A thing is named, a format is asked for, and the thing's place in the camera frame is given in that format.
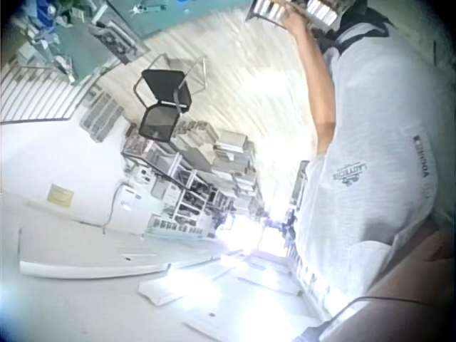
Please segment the gray t-shirt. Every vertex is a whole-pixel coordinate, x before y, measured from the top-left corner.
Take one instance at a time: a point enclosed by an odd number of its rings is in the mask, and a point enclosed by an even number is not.
[[[359,24],[341,40],[372,28]],[[429,215],[437,174],[454,187],[451,88],[389,29],[390,37],[364,38],[342,56],[325,53],[336,130],[326,154],[307,167],[298,215],[301,258],[349,298],[367,291]],[[448,191],[439,200],[451,207]]]

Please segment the raised arm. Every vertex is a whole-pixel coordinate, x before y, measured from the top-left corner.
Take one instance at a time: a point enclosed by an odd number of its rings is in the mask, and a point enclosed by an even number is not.
[[[306,19],[289,6],[286,8],[282,22],[298,46],[299,57],[306,74],[310,109],[317,134],[317,155],[324,154],[333,141],[336,126],[333,81],[323,55],[312,33],[307,29]]]

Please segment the printed logo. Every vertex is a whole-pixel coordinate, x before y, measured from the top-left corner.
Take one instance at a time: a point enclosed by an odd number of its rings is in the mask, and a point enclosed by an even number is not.
[[[429,175],[428,162],[426,160],[425,148],[423,147],[423,142],[419,135],[413,137],[413,142],[415,143],[415,149],[418,153],[418,158],[421,162],[421,171],[423,173],[423,178],[426,178]]]
[[[337,170],[337,172],[333,174],[333,179],[341,180],[343,184],[350,187],[353,183],[359,181],[359,177],[367,168],[368,166],[364,162],[355,162],[354,164],[346,165]]]

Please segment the yellow sign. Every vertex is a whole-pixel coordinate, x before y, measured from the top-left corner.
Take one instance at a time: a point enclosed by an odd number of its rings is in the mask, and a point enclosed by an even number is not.
[[[64,208],[69,208],[71,200],[73,199],[73,192],[67,189],[63,189],[55,184],[51,185],[49,190],[48,202],[57,204]]]

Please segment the black chair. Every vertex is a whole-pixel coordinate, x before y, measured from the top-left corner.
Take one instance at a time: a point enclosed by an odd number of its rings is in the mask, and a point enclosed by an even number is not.
[[[207,86],[206,57],[199,57],[187,73],[177,70],[150,69],[159,58],[163,57],[167,64],[170,60],[166,53],[162,53],[141,73],[140,79],[133,86],[133,92],[145,107],[145,113],[139,127],[139,134],[147,139],[168,143],[177,121],[192,105],[192,95],[202,92]],[[201,63],[204,83],[203,88],[190,93],[187,77]],[[157,99],[157,103],[147,106],[137,92],[138,85],[144,79],[150,91]]]

